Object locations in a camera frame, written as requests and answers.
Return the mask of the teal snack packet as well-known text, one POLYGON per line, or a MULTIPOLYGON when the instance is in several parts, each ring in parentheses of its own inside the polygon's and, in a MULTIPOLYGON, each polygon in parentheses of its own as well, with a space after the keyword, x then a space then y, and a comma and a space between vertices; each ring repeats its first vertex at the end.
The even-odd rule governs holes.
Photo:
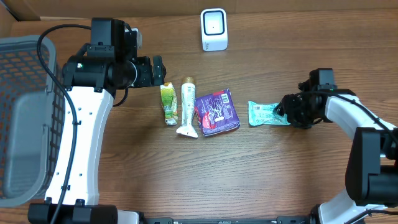
POLYGON ((260 126, 263 124, 274 126, 289 126, 286 115, 279 115, 274 110, 278 103, 257 104, 248 101, 248 121, 251 126, 260 126))

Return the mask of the green tea packet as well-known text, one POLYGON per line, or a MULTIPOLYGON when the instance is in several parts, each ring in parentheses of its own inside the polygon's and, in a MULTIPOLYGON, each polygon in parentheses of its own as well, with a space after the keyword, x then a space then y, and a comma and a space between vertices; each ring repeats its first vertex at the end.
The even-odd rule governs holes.
POLYGON ((166 125, 176 125, 178 123, 177 94, 171 82, 160 86, 160 97, 166 125))

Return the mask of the white cosmetic tube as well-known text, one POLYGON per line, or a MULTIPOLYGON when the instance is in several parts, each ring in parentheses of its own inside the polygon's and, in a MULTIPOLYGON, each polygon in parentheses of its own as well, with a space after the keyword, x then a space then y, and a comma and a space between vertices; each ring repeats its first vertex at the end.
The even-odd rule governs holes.
POLYGON ((182 97, 182 123, 176 133, 190 138, 197 138, 198 134, 193 127, 193 115, 195 114, 196 86, 193 77, 185 77, 181 86, 182 97))

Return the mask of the purple snack packet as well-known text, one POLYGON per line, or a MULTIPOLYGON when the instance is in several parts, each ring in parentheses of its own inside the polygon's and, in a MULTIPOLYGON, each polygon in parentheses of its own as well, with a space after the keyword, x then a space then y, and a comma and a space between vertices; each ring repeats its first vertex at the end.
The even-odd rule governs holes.
POLYGON ((196 98, 195 112, 199 128, 205 137, 240 127, 229 89, 196 98))

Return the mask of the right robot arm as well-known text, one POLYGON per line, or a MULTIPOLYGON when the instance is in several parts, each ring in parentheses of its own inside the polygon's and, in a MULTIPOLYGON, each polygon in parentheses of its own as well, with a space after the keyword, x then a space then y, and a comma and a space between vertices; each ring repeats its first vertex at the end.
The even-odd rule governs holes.
POLYGON ((372 213, 392 215, 397 206, 397 127, 383 121, 348 89, 333 81, 299 83, 299 93, 285 95, 274 112, 295 128, 324 121, 337 124, 352 140, 345 189, 317 207, 317 223, 359 223, 372 213))

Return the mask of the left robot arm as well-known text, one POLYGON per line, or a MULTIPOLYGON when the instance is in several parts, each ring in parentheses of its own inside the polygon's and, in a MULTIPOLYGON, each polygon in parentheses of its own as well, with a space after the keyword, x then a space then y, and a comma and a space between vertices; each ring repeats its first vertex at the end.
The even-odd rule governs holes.
POLYGON ((55 172, 43 203, 29 206, 31 223, 142 223, 139 212, 99 203, 98 168, 104 128, 118 90, 160 86, 166 69, 160 56, 140 57, 142 37, 119 19, 94 18, 91 39, 56 80, 66 101, 55 172))

